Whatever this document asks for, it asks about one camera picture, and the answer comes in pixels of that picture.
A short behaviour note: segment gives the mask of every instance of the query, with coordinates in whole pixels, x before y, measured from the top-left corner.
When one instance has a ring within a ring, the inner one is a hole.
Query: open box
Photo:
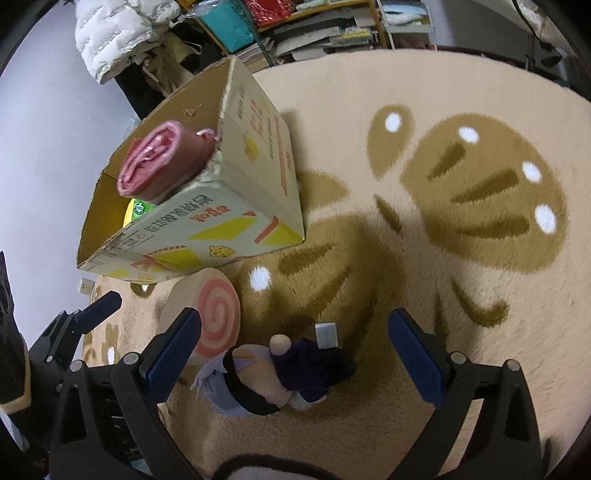
[[[205,170],[156,209],[121,228],[129,198],[117,192],[132,138],[173,119],[221,137]],[[101,172],[78,268],[154,283],[296,245],[304,227],[289,131],[237,57],[211,65],[161,103]]]

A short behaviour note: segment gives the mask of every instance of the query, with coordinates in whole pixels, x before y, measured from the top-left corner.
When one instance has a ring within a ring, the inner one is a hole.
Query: beige blanket
[[[196,398],[186,368],[165,418],[189,460],[210,475],[259,452],[385,479],[432,412],[386,336],[405,306],[451,351],[520,361],[556,463],[591,413],[591,105],[506,64],[429,51],[331,55],[256,78],[290,127],[307,239],[221,269],[241,299],[239,341],[335,321],[359,368],[307,413],[237,419]],[[100,279],[96,295],[117,290],[124,306],[87,338],[85,360],[141,351],[173,284],[141,298]]]

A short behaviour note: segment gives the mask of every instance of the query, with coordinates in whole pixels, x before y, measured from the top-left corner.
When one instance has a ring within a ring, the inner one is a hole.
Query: wall outlet
[[[88,278],[83,278],[80,280],[80,293],[83,293],[84,295],[90,295],[94,287],[95,283],[92,280],[88,280]]]

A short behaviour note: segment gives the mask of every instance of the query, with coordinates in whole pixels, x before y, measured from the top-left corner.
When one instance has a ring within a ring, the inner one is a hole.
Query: white jacket
[[[88,72],[105,83],[159,45],[179,15],[174,0],[76,0],[76,48]]]

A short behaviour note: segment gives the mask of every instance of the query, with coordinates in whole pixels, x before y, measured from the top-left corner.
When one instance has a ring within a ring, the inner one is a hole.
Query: black strap
[[[223,377],[226,381],[226,385],[228,386],[230,394],[240,405],[242,405],[246,410],[248,410],[250,413],[254,413],[255,415],[264,416],[278,412],[279,407],[277,405],[269,403],[265,399],[265,397],[259,395],[254,390],[251,390],[240,381],[238,375],[236,374],[236,367],[234,366],[234,357],[232,356],[232,352],[235,349],[236,346],[230,348],[230,350],[227,351],[226,355],[224,355],[222,361],[222,365],[228,372],[225,373]]]

